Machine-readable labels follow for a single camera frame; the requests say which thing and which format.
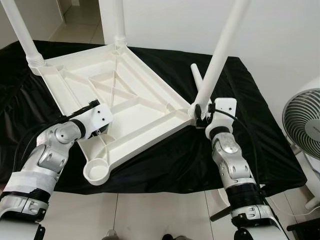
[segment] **white bracket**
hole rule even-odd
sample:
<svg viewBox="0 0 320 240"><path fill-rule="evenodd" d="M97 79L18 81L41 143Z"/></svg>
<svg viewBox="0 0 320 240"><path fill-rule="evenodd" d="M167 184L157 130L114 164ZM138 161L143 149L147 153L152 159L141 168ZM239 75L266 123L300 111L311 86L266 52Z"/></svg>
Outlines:
<svg viewBox="0 0 320 240"><path fill-rule="evenodd" d="M232 116L236 115L236 107L237 107L237 100L231 97L219 97L215 101L215 109L221 110L225 113L228 113ZM206 127L205 135L208 139L210 139L210 131L216 127L227 127L232 134L233 128L232 123L234 120L220 112L215 111L213 113L212 122Z"/></svg>
<svg viewBox="0 0 320 240"><path fill-rule="evenodd" d="M84 113L73 117L72 119L79 120L85 127L84 139L88 139L93 132L110 124L114 120L109 107L105 103L101 103Z"/></svg>

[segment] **white wall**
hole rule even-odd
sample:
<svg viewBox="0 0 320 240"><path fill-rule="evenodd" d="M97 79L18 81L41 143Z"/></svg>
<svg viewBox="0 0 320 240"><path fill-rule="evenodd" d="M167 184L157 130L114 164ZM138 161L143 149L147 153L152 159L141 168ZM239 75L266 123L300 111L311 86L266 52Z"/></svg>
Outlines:
<svg viewBox="0 0 320 240"><path fill-rule="evenodd" d="M129 46L212 54L233 0L123 0ZM112 0L100 0L113 42ZM253 0L230 56L244 62L282 127L287 100L319 75L319 0Z"/></svg>
<svg viewBox="0 0 320 240"><path fill-rule="evenodd" d="M49 40L63 23L57 0L15 0L34 40ZM17 41L8 17L0 4L0 49Z"/></svg>
<svg viewBox="0 0 320 240"><path fill-rule="evenodd" d="M71 0L59 0L61 11L63 14L71 7Z"/></svg>

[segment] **white tape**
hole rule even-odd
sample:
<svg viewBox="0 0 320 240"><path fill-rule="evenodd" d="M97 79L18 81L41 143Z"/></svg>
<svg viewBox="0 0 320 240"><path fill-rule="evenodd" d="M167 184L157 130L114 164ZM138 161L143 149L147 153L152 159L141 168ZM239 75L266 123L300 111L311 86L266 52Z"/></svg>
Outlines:
<svg viewBox="0 0 320 240"><path fill-rule="evenodd" d="M35 172L35 171L17 171L13 172L4 192L30 193L35 189L41 189L53 193L57 181L54 177Z"/></svg>

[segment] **shoe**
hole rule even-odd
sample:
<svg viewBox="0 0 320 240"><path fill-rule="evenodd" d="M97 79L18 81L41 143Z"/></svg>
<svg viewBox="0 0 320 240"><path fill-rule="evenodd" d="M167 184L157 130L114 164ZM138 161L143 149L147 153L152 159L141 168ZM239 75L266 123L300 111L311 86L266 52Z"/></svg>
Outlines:
<svg viewBox="0 0 320 240"><path fill-rule="evenodd" d="M185 236L177 236L174 240L191 240L191 239Z"/></svg>
<svg viewBox="0 0 320 240"><path fill-rule="evenodd" d="M162 237L162 240L174 240L174 237L170 234L166 234Z"/></svg>
<svg viewBox="0 0 320 240"><path fill-rule="evenodd" d="M106 236L102 238L102 240L120 240L120 238L117 236L116 231L111 229L106 233Z"/></svg>

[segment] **fan grille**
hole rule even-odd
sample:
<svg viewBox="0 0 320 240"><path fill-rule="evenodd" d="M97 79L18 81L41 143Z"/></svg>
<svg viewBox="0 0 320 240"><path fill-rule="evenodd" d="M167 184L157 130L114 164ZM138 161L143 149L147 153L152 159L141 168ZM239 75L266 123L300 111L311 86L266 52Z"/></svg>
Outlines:
<svg viewBox="0 0 320 240"><path fill-rule="evenodd" d="M320 120L320 88L300 92L286 104L282 121L291 140L305 153L320 160L320 141L306 133L305 125L310 120Z"/></svg>

